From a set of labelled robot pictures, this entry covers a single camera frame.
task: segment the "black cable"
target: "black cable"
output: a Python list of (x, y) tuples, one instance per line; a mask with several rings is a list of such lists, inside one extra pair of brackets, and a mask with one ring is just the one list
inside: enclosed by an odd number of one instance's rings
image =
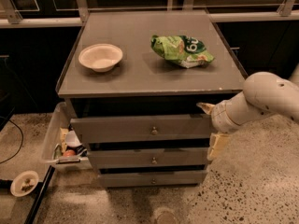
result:
[(5, 118), (5, 117), (3, 117), (3, 116), (0, 116), (0, 119), (4, 119), (4, 120), (6, 120), (6, 121), (8, 121), (8, 122), (11, 122), (11, 123), (12, 123), (13, 125), (15, 125), (15, 126), (19, 129), (19, 131), (21, 132), (21, 144), (20, 144), (20, 146), (19, 146), (19, 149), (18, 149), (17, 152), (16, 152), (14, 155), (12, 155), (10, 158), (8, 158), (8, 159), (6, 159), (6, 160), (4, 160), (4, 161), (0, 161), (0, 164), (2, 164), (2, 163), (4, 163), (4, 162), (6, 162), (6, 161), (11, 160), (12, 158), (14, 158), (14, 157), (20, 152), (20, 150), (21, 150), (21, 146), (22, 146), (22, 142), (23, 142), (23, 140), (24, 140), (24, 134), (22, 133), (21, 128), (20, 128), (15, 122), (13, 122), (13, 121), (11, 121), (10, 119)]

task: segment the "concrete floor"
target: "concrete floor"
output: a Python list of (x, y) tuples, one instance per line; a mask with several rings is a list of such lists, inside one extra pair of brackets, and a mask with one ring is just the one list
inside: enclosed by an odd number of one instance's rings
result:
[[(0, 164), (0, 179), (34, 170), (40, 180), (42, 142), (51, 114), (15, 115), (24, 143)], [(13, 154), (19, 131), (0, 132), (0, 161)], [(299, 223), (299, 126), (281, 117), (234, 133), (197, 187), (102, 189), (92, 170), (55, 172), (35, 223)], [(35, 195), (0, 192), (0, 223), (23, 223)]]

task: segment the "gray tabletop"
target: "gray tabletop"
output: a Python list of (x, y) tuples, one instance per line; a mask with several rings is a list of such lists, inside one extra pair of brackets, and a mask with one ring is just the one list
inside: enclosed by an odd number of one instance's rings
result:
[[(150, 47), (152, 35), (187, 35), (204, 42), (215, 60), (206, 68), (181, 68)], [(123, 51), (109, 72), (78, 62), (90, 45), (108, 43)], [(244, 78), (205, 11), (91, 13), (58, 90), (62, 98), (204, 94), (242, 90)]]

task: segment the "plastic bin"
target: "plastic bin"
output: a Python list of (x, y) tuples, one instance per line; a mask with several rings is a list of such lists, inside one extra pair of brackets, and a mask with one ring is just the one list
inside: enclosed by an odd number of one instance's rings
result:
[(60, 143), (60, 128), (67, 128), (69, 122), (70, 118), (67, 115), (66, 104), (64, 102), (57, 104), (43, 142), (41, 162), (51, 165), (61, 172), (92, 169), (87, 157), (76, 155), (59, 157), (58, 159), (53, 158), (54, 149)]

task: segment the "black pole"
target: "black pole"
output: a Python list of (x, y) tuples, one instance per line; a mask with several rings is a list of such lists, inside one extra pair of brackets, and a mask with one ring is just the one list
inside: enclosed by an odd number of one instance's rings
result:
[(32, 207), (30, 209), (30, 212), (27, 216), (25, 224), (32, 224), (33, 221), (35, 220), (36, 213), (38, 211), (39, 205), (41, 204), (41, 201), (44, 198), (45, 192), (48, 188), (49, 182), (50, 182), (54, 172), (55, 172), (55, 168), (50, 166), (47, 173), (46, 173), (46, 175), (45, 175), (44, 181), (42, 183), (42, 187), (39, 190), (39, 192), (37, 193), (37, 196), (35, 198), (35, 202), (33, 203)]

